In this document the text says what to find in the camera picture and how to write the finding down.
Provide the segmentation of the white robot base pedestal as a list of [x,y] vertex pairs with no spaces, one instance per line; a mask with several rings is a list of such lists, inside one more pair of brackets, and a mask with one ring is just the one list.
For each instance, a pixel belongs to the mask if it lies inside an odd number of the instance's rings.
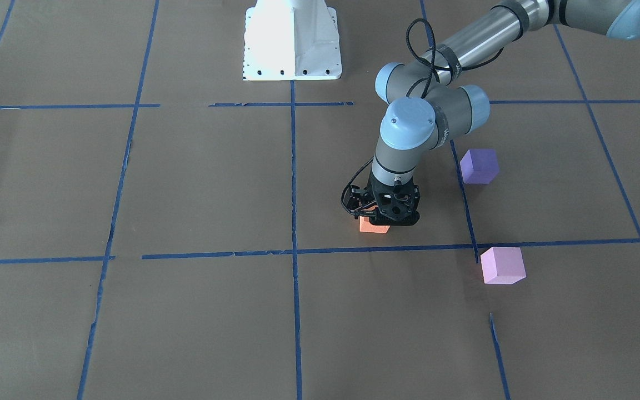
[[340,79],[338,16],[325,1],[257,1],[244,17],[244,81]]

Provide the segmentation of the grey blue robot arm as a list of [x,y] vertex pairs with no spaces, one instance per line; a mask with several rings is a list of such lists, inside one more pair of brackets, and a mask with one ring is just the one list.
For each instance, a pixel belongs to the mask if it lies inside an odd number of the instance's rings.
[[475,84],[451,88],[463,73],[488,65],[503,49],[549,24],[631,41],[640,38],[640,1],[502,1],[444,41],[428,20],[406,30],[409,63],[389,63],[375,90],[388,108],[363,188],[349,182],[340,202],[354,218],[374,226],[419,221],[420,192],[413,175],[424,153],[480,128],[490,115],[485,91]]

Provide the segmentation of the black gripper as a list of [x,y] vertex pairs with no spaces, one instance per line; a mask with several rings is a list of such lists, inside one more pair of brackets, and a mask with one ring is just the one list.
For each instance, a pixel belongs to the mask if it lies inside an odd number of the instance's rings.
[[350,210],[355,219],[365,216],[370,221],[382,221],[385,226],[413,226],[420,219],[418,205],[420,201],[419,187],[410,179],[407,184],[386,185],[371,173],[367,189],[370,200]]

